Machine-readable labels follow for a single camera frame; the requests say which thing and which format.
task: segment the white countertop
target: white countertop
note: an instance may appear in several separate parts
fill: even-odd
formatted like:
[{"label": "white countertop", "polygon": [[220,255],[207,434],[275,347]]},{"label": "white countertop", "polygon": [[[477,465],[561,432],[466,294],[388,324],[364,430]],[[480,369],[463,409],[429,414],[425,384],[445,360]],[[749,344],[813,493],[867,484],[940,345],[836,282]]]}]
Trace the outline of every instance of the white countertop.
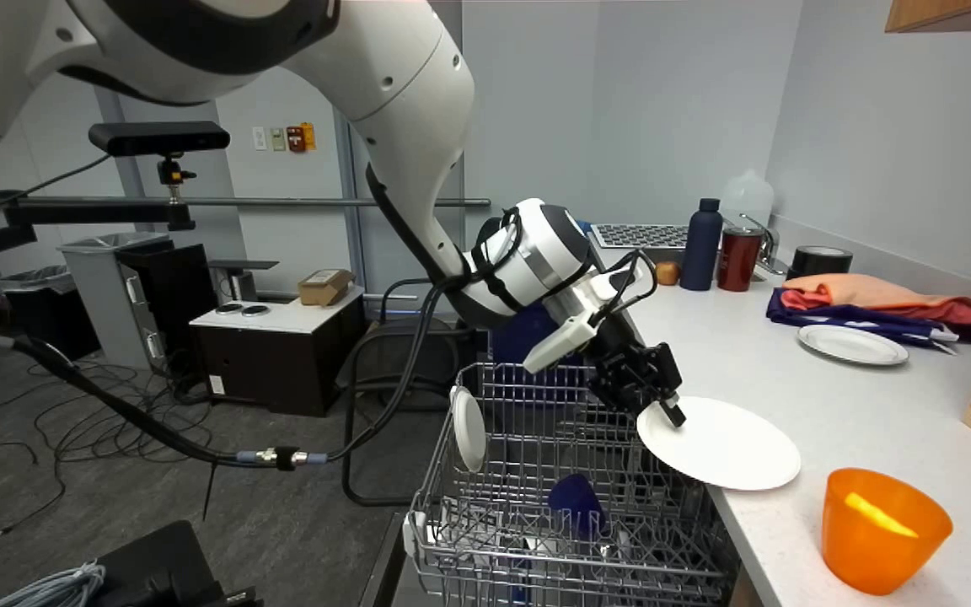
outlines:
[{"label": "white countertop", "polygon": [[[623,250],[601,250],[605,264]],[[971,604],[971,346],[958,357],[909,348],[898,368],[858,368],[798,345],[797,328],[771,323],[774,284],[731,293],[659,287],[628,310],[647,345],[669,343],[685,395],[710,396],[770,420],[797,443],[802,468],[770,492],[712,492],[767,607]],[[868,468],[927,492],[954,533],[920,572],[888,596],[842,583],[820,554],[826,476]]]},{"label": "white countertop", "polygon": [[[246,330],[273,330],[280,333],[313,333],[332,316],[339,314],[351,301],[358,299],[366,289],[351,285],[338,301],[330,306],[303,306],[302,301],[294,299],[291,303],[259,303],[267,306],[269,314],[243,316],[239,312],[216,314],[216,310],[205,312],[190,321],[192,326],[215,326],[226,328],[245,328]],[[233,304],[254,306],[254,301],[233,301]]]}]

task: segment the folded cloth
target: folded cloth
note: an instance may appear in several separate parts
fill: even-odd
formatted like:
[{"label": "folded cloth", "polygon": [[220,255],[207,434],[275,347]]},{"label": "folded cloth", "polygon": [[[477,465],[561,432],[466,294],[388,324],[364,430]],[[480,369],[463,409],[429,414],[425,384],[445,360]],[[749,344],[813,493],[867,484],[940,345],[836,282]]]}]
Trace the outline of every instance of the folded cloth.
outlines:
[{"label": "folded cloth", "polygon": [[782,303],[794,310],[850,304],[909,319],[971,325],[968,297],[920,295],[866,274],[816,274],[786,281],[782,287],[787,289],[781,297]]},{"label": "folded cloth", "polygon": [[810,310],[794,310],[783,303],[787,289],[776,288],[766,307],[766,318],[775,323],[793,326],[812,324],[847,326],[882,335],[909,346],[936,348],[946,351],[936,341],[957,341],[957,335],[941,323],[928,319],[910,319],[876,310],[849,306],[823,306]]}]

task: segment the wooden cabinet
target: wooden cabinet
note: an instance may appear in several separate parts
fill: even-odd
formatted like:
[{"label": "wooden cabinet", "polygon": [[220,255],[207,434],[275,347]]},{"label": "wooden cabinet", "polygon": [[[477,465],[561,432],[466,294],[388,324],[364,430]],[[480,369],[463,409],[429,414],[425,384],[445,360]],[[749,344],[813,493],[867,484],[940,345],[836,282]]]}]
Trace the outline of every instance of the wooden cabinet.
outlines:
[{"label": "wooden cabinet", "polygon": [[893,0],[887,31],[971,31],[971,0]]}]

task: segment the orange cloth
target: orange cloth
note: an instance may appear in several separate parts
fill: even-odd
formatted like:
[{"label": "orange cloth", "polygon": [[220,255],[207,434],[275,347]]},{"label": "orange cloth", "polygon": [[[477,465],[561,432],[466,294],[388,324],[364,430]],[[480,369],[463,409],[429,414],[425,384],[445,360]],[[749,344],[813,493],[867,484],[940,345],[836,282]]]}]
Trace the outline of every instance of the orange cloth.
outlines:
[{"label": "orange cloth", "polygon": [[794,310],[820,306],[856,306],[910,319],[971,325],[971,299],[920,295],[900,285],[866,274],[816,274],[782,285],[781,302]]}]

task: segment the faucet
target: faucet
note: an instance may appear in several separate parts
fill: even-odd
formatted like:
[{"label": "faucet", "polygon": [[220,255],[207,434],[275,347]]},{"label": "faucet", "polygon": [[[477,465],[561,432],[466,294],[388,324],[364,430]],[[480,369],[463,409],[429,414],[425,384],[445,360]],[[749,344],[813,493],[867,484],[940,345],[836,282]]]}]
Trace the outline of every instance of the faucet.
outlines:
[{"label": "faucet", "polygon": [[759,257],[755,259],[756,264],[759,264],[760,268],[767,272],[777,274],[779,277],[784,276],[787,266],[775,258],[775,255],[778,254],[778,232],[756,222],[746,212],[741,212],[740,218],[748,219],[749,222],[763,228],[763,237],[759,240]]}]

